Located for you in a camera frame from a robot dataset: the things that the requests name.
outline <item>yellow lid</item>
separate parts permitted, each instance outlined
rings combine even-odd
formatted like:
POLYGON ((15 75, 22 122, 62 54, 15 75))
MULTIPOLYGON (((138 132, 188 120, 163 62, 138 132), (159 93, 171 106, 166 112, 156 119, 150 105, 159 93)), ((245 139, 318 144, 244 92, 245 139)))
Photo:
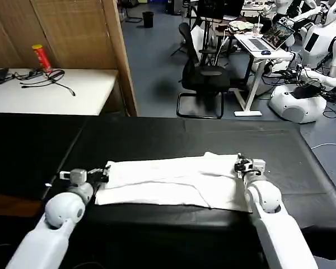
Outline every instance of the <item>yellow lid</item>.
POLYGON ((33 45, 32 49, 41 49, 43 46, 41 44, 33 45))

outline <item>wooden partition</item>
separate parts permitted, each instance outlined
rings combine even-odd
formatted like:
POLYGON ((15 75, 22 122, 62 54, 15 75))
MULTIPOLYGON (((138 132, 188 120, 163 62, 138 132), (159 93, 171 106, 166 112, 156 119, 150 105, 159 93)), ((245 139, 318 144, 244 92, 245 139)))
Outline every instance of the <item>wooden partition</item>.
POLYGON ((38 67, 33 44, 57 68, 117 69, 137 115, 116 0, 0 0, 0 67, 38 67))

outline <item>black table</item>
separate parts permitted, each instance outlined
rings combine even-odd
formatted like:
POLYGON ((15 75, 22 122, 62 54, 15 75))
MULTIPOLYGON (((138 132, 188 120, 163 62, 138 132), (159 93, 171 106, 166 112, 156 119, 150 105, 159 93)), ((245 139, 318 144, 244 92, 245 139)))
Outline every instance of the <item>black table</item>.
POLYGON ((86 119, 0 113, 0 194, 41 200, 86 119))
MULTIPOLYGON (((63 169, 92 169, 104 166, 108 160, 200 156, 206 151, 215 154, 242 152, 248 157, 264 159, 266 170, 270 171, 268 178, 281 190, 288 212, 302 228, 313 253, 336 258, 336 188, 294 123, 93 117, 63 169)), ((194 206, 91 205, 83 226, 92 230, 95 239, 99 236, 116 245, 124 241, 123 238, 131 240, 133 245, 143 244, 147 238, 163 238, 160 243, 165 249, 171 238, 179 238, 180 246, 185 246, 180 253, 187 250, 187 242, 188 248, 194 249, 206 242, 210 255, 223 251, 234 256, 245 252, 251 258, 244 262, 258 259, 253 253, 260 247, 249 214, 228 210, 194 206)))

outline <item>monitor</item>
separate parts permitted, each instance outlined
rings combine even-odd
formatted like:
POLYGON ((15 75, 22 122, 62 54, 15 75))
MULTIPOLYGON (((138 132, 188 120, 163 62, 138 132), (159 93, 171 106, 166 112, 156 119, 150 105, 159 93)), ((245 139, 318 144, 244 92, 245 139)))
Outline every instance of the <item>monitor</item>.
POLYGON ((231 17, 239 17, 244 0, 225 0, 224 1, 224 15, 231 17))
POLYGON ((203 20, 223 20, 224 16, 224 0, 199 0, 198 16, 203 20))

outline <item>trash can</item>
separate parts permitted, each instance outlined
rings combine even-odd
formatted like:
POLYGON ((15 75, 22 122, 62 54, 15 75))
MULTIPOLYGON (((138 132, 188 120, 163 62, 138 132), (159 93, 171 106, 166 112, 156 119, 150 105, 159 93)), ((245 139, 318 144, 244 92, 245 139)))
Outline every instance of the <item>trash can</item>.
POLYGON ((142 12, 142 15, 143 15, 144 28, 152 28, 154 13, 151 11, 146 11, 146 12, 142 12))

